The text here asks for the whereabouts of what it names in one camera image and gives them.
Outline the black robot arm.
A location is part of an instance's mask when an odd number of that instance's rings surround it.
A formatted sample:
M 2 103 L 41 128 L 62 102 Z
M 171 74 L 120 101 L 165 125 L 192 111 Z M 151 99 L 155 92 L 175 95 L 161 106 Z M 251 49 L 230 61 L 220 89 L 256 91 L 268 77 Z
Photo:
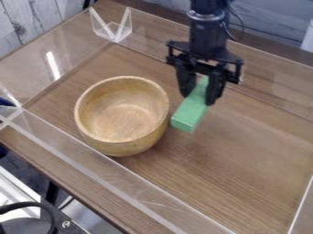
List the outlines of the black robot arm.
M 211 106 L 222 96 L 227 82 L 239 83 L 243 59 L 227 50 L 230 2 L 191 0 L 187 11 L 187 41 L 168 40 L 165 63 L 175 67 L 180 95 L 187 98 L 195 88 L 196 74 L 208 76 L 204 104 Z

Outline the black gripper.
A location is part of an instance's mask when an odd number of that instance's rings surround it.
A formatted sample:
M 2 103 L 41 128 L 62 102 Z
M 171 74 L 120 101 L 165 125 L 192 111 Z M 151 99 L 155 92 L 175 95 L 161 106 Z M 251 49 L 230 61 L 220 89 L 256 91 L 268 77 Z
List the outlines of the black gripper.
M 234 84 L 240 81 L 243 59 L 227 50 L 228 37 L 227 16 L 215 21 L 192 19 L 188 40 L 168 40 L 165 43 L 165 63 L 176 66 L 177 88 L 183 97 L 191 94 L 195 87 L 195 72 L 208 75 L 207 106 L 220 97 L 226 81 Z

